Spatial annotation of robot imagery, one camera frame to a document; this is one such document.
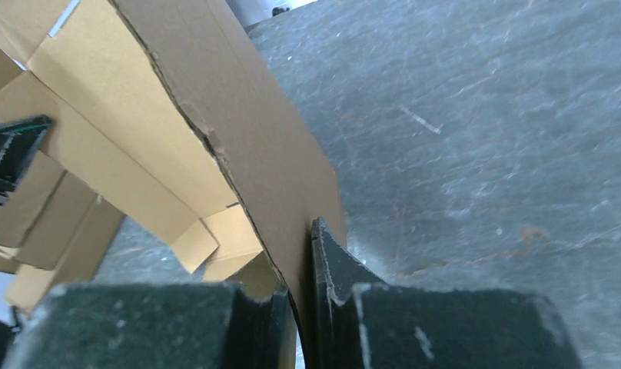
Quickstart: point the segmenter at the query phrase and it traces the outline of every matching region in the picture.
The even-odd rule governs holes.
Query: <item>gray tabletop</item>
[[[621,367],[621,1],[320,0],[249,35],[336,167],[363,263],[538,291],[587,367]],[[199,280],[126,228],[99,281]]]

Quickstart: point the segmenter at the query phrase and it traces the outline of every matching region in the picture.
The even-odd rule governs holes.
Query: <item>marbled surface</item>
[[[384,279],[538,291],[621,368],[621,1],[320,0],[250,36]],[[98,281],[190,281],[127,221]]]

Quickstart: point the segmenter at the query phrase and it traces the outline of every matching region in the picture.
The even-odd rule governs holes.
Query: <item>white scratch on surface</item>
[[[426,358],[428,359],[428,361],[435,360],[435,355],[430,350],[433,347],[433,344],[430,343],[428,336],[426,336],[426,334],[421,330],[420,327],[414,328],[414,337],[416,337],[417,340],[419,340],[419,344],[421,345],[421,350],[426,355]]]
[[[414,114],[412,111],[410,111],[410,109],[406,108],[405,106],[401,105],[401,111],[408,114],[412,119],[414,119],[415,121],[419,122],[420,125],[428,128],[428,130],[430,130],[431,132],[440,135],[442,133],[442,130],[439,128],[436,128],[434,126],[432,126],[430,123],[428,123],[426,121],[426,119],[421,118],[419,115]]]

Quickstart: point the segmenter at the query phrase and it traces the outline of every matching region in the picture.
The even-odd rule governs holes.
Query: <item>gray floor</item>
[[[621,1],[321,0],[250,37],[370,269],[539,291],[587,367],[621,367]],[[98,280],[199,279],[125,229]]]

